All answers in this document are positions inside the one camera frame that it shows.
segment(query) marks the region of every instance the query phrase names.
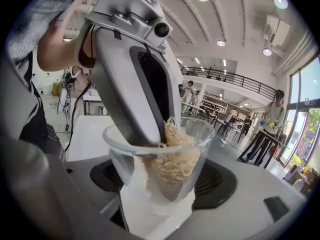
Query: window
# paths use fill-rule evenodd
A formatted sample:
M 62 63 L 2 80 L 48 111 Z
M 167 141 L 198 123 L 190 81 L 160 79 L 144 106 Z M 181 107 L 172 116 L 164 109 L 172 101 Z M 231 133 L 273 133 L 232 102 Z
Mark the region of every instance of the window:
M 290 103 L 298 102 L 299 95 L 299 73 L 296 73 L 291 78 L 291 99 Z
M 319 57 L 317 57 L 308 66 L 306 66 L 304 69 L 302 69 L 300 74 L 301 74 L 300 102 L 304 102 L 306 99 L 309 99 L 309 100 L 319 99 L 320 98 L 320 61 L 319 61 Z M 295 87 L 292 87 L 292 94 L 294 93 L 296 95 L 294 102 L 297 102 L 298 91 L 296 91 L 294 89 L 295 89 Z

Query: railing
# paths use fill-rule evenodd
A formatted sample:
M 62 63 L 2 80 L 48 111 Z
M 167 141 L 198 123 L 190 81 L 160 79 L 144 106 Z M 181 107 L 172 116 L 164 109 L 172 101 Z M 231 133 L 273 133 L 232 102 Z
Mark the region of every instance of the railing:
M 198 67 L 181 67 L 180 69 L 183 75 L 215 79 L 218 81 L 240 86 L 255 93 L 261 94 L 262 96 L 267 97 L 272 101 L 275 97 L 276 90 L 272 87 L 239 74 Z

